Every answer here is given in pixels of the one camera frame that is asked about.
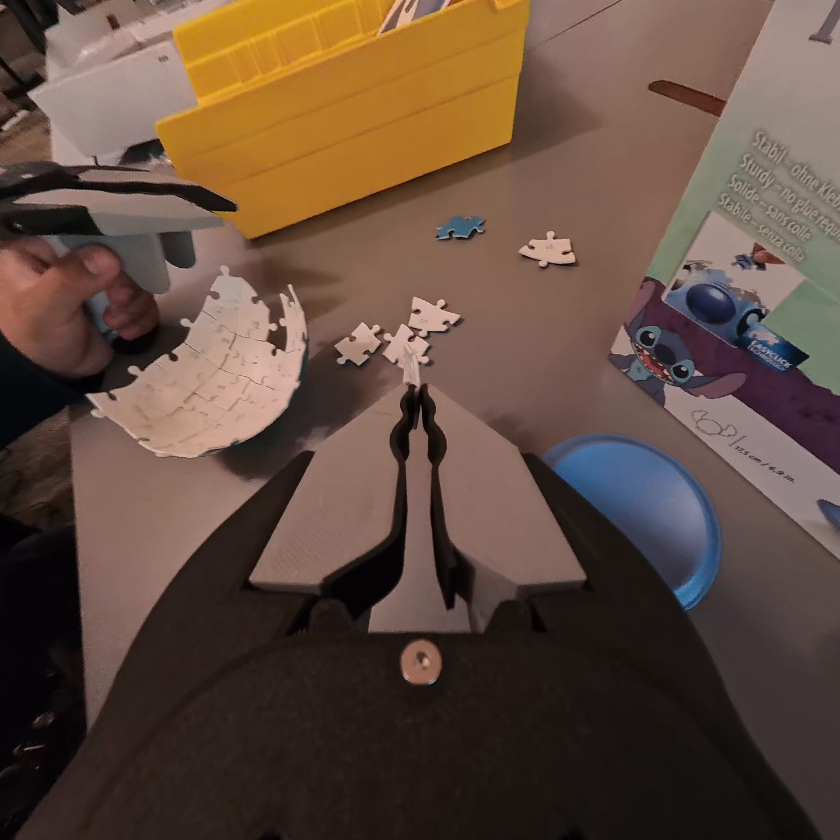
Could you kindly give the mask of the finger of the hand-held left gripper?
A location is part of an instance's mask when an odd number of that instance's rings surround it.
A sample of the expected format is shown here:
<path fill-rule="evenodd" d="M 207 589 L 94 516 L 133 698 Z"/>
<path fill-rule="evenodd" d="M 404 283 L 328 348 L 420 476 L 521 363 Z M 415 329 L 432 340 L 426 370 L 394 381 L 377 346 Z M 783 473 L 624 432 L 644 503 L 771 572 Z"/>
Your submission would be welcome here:
<path fill-rule="evenodd" d="M 238 205 L 225 196 L 175 175 L 118 166 L 65 166 L 53 161 L 27 161 L 2 167 L 3 203 L 19 198 L 33 203 L 35 195 L 59 190 L 176 196 L 216 214 L 238 210 Z"/>
<path fill-rule="evenodd" d="M 224 220 L 174 195 L 60 189 L 7 202 L 12 235 L 147 235 L 222 226 Z"/>

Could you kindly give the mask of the person's left hand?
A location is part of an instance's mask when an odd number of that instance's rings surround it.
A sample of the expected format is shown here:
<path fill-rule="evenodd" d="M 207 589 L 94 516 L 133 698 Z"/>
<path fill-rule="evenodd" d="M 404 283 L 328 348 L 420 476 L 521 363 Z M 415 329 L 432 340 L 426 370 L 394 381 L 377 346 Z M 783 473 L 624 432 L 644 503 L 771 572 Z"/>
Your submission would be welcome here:
<path fill-rule="evenodd" d="M 121 339 L 141 339 L 157 328 L 154 297 L 126 274 L 110 249 L 85 245 L 57 255 L 40 238 L 2 246 L 2 334 L 50 374 L 80 380 L 109 365 L 112 347 L 86 307 L 100 293 L 108 303 L 103 321 Z"/>

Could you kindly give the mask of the person's left forearm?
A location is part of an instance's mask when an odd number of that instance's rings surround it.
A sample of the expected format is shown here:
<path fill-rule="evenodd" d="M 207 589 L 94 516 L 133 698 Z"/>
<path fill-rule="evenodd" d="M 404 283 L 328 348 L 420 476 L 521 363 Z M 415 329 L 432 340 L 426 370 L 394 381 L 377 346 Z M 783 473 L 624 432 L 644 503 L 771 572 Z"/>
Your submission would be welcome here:
<path fill-rule="evenodd" d="M 80 380 L 48 373 L 1 336 L 1 449 L 67 406 L 77 403 L 101 375 Z"/>

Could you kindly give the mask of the yellow plastic bin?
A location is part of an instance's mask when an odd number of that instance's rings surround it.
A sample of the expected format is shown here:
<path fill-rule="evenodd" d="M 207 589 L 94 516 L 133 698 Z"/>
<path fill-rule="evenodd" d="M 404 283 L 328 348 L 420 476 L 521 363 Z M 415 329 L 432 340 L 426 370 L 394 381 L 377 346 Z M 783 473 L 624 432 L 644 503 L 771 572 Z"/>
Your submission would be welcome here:
<path fill-rule="evenodd" d="M 527 1 L 234 2 L 177 26 L 196 105 L 161 119 L 176 173 L 272 233 L 511 141 Z"/>

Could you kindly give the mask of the partly built puzzle ball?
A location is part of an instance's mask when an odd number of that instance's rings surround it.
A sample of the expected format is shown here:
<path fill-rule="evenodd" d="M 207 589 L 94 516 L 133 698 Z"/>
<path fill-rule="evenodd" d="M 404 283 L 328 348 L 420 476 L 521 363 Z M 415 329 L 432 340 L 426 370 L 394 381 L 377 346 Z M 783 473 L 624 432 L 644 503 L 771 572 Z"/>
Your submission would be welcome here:
<path fill-rule="evenodd" d="M 133 382 L 89 394 L 91 415 L 159 457 L 194 459 L 261 434 L 289 407 L 308 360 L 308 325 L 293 286 L 274 322 L 243 277 L 221 266 L 184 340 Z"/>

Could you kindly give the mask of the blue bowl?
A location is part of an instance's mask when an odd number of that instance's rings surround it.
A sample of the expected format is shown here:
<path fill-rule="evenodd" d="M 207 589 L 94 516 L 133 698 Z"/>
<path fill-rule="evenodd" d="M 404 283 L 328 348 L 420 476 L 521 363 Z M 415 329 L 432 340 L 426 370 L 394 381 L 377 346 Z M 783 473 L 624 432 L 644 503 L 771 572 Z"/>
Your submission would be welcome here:
<path fill-rule="evenodd" d="M 717 512 L 699 480 L 634 437 L 585 434 L 542 461 L 640 550 L 686 611 L 707 595 L 721 565 Z"/>

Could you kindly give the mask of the blue box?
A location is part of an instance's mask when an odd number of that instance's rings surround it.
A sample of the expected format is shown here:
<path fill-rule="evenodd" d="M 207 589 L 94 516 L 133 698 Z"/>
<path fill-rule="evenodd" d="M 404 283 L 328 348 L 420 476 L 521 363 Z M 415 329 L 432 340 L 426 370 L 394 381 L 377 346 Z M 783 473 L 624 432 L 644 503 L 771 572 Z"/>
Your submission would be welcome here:
<path fill-rule="evenodd" d="M 772 2 L 610 362 L 839 554 L 839 2 Z"/>

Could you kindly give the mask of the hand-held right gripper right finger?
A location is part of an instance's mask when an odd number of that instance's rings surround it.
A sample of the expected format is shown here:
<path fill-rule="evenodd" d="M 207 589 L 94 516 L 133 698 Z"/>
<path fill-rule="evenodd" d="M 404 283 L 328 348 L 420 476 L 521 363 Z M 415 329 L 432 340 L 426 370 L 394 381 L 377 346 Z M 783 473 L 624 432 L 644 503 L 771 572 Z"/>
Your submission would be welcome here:
<path fill-rule="evenodd" d="M 501 603 L 579 590 L 587 575 L 523 453 L 437 387 L 425 387 L 430 522 L 447 608 L 472 632 Z"/>

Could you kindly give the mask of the white box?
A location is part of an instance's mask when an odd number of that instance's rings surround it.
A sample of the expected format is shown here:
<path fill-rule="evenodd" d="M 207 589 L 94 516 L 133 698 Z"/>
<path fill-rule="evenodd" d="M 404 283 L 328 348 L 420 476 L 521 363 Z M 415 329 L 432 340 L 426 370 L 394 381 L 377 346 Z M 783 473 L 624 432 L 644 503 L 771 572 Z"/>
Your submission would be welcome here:
<path fill-rule="evenodd" d="M 195 107 L 174 31 L 214 2 L 96 2 L 46 38 L 46 80 L 30 93 L 51 127 L 99 157 L 152 140 L 156 125 Z"/>

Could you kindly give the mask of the blue white card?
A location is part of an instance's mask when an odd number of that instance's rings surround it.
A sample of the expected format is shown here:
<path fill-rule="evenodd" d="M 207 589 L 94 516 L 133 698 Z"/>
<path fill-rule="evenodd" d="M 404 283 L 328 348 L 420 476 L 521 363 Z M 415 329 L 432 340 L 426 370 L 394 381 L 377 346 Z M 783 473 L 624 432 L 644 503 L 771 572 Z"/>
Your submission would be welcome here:
<path fill-rule="evenodd" d="M 377 34 L 383 35 L 429 15 L 444 11 L 457 1 L 394 1 Z"/>

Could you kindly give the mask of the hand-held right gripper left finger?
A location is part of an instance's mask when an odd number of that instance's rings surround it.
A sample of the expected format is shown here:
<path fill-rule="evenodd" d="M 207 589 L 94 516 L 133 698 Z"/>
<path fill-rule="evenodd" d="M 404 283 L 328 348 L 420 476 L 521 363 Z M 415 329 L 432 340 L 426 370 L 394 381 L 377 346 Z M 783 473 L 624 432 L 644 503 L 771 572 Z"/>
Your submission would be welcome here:
<path fill-rule="evenodd" d="M 359 618 L 399 582 L 417 387 L 399 385 L 314 451 L 249 582 L 316 596 Z"/>

